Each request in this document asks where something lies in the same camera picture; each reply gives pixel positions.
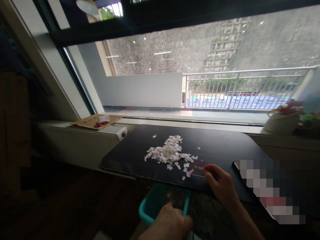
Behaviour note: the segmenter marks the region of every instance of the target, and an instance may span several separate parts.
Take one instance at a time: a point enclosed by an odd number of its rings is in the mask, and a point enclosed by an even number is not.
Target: metal railing
[[[186,76],[184,107],[274,109],[292,98],[308,71],[316,68],[298,67],[183,74]]]

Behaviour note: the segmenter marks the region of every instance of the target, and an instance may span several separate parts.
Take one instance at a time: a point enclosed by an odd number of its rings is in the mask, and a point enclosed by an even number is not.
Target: stone wall
[[[176,28],[112,39],[110,46],[120,56],[118,75],[313,66],[320,64],[319,12],[313,6]]]

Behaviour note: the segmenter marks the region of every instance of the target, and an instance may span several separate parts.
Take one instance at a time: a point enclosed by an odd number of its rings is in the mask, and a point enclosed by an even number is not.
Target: radiator
[[[128,134],[126,127],[110,125],[95,131],[63,121],[37,122],[33,124],[34,127],[46,154],[65,163],[101,172],[108,172],[98,167],[102,157]]]

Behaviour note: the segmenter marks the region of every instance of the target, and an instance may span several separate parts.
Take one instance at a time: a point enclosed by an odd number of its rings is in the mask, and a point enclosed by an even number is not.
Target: paper scraps
[[[169,163],[167,165],[167,169],[170,171],[173,169],[173,164],[177,166],[179,170],[181,170],[181,167],[179,165],[180,160],[184,159],[186,163],[183,164],[183,171],[186,173],[187,177],[191,177],[191,174],[194,169],[188,171],[188,168],[190,167],[190,163],[193,163],[194,160],[198,159],[198,156],[192,156],[189,153],[181,153],[182,147],[179,145],[182,143],[182,138],[177,136],[169,136],[168,139],[166,139],[164,146],[162,147],[151,147],[147,151],[147,155],[144,157],[144,161],[146,162],[148,158],[151,157],[151,159],[155,159],[157,163]]]

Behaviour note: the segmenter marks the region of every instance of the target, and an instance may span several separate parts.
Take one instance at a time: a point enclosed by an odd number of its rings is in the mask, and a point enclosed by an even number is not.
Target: teal basket
[[[173,202],[175,208],[188,214],[191,191],[161,183],[155,183],[139,207],[139,216],[150,227],[167,202]]]

